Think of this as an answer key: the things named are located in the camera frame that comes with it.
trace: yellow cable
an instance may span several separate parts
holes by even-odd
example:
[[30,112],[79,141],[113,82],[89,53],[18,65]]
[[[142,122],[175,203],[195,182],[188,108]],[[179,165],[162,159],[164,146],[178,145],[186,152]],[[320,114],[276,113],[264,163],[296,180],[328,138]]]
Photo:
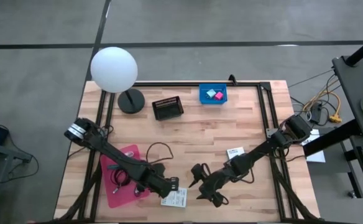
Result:
[[330,86],[332,86],[333,84],[335,84],[337,81],[338,80],[335,80],[332,83],[330,83],[328,86],[322,87],[322,89],[320,89],[320,91],[314,97],[312,97],[312,99],[309,102],[307,102],[304,105],[302,111],[309,111],[311,109],[311,107],[314,105],[314,103],[317,102],[321,97],[330,94],[330,95],[335,96],[336,99],[338,100],[338,107],[336,108],[336,111],[335,111],[335,113],[333,115],[329,115],[329,121],[333,122],[333,123],[342,122],[342,119],[339,117],[339,110],[341,108],[341,99],[336,93],[334,93],[332,91],[327,92],[327,89]]

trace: lamp base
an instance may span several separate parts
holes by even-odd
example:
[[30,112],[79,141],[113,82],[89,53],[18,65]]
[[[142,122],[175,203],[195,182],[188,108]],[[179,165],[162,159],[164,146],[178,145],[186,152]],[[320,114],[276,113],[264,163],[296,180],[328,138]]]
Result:
[[[129,96],[132,99],[132,102],[129,100],[126,92],[128,92]],[[145,99],[143,93],[136,89],[126,90],[121,93],[118,97],[118,106],[122,112],[127,114],[134,114],[143,109],[145,104]]]

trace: wooden table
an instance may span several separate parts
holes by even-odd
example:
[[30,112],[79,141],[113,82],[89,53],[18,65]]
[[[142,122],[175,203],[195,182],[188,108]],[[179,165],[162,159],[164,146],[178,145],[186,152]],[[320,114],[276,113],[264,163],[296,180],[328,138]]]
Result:
[[[293,115],[286,81],[271,81],[273,98],[279,122]],[[190,169],[196,163],[208,163],[211,170],[220,169],[227,160],[226,149],[244,147],[249,152],[265,140],[260,113],[258,93],[252,87],[228,87],[228,102],[203,106],[198,100],[197,87],[138,87],[145,96],[145,107],[137,114],[124,114],[114,104],[111,125],[114,132],[109,142],[117,148],[131,144],[139,147],[142,157],[149,145],[161,141],[167,143],[175,155],[171,161],[164,161],[165,176],[177,176],[180,187],[187,188],[193,180]],[[87,82],[79,117],[96,119],[101,89],[94,82]],[[166,121],[156,121],[151,102],[180,96],[185,113]],[[72,145],[70,153],[79,149]],[[152,148],[149,160],[167,157],[167,150],[158,146]],[[303,155],[300,146],[292,146],[287,158]],[[85,178],[88,151],[81,151],[71,157],[66,165],[62,187],[58,197],[55,217],[62,216],[80,194]],[[304,157],[288,163],[292,187],[309,211],[319,216],[319,211]],[[272,173],[267,157],[257,161],[253,168],[255,182],[228,183],[220,192],[229,205],[215,208],[207,200],[196,200],[199,196],[196,184],[188,189],[186,208],[163,207],[160,198],[151,194],[118,208],[109,208],[101,184],[97,222],[258,222],[279,221]],[[283,191],[283,201],[287,197]]]

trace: paper sheet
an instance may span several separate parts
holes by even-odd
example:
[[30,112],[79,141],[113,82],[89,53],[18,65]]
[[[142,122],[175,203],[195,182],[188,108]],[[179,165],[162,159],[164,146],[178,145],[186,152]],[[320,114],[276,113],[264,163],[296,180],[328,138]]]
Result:
[[185,208],[187,201],[187,189],[179,187],[178,191],[171,191],[167,197],[161,200],[161,205]]
[[243,147],[237,147],[234,149],[227,149],[227,156],[229,159],[232,159],[234,156],[239,156],[241,154],[245,153]]
[[[313,130],[311,130],[310,137],[308,139],[304,140],[301,143],[301,145],[304,146],[305,144],[313,141],[314,139],[316,139],[318,137],[319,137],[319,131],[318,131],[318,129],[313,129]],[[324,152],[323,151],[317,152],[316,154],[313,154],[311,156],[308,156],[306,158],[306,160],[308,162],[325,162]]]

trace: white label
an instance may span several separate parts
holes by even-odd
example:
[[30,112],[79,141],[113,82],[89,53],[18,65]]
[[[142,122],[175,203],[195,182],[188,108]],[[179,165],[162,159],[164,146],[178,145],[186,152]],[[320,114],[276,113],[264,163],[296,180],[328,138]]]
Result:
[[167,197],[161,200],[161,205],[185,208],[187,201],[187,189],[179,187],[178,191],[171,191]]
[[227,149],[227,156],[229,157],[229,159],[232,159],[234,156],[239,156],[243,153],[245,153],[243,147],[238,147],[235,149]]

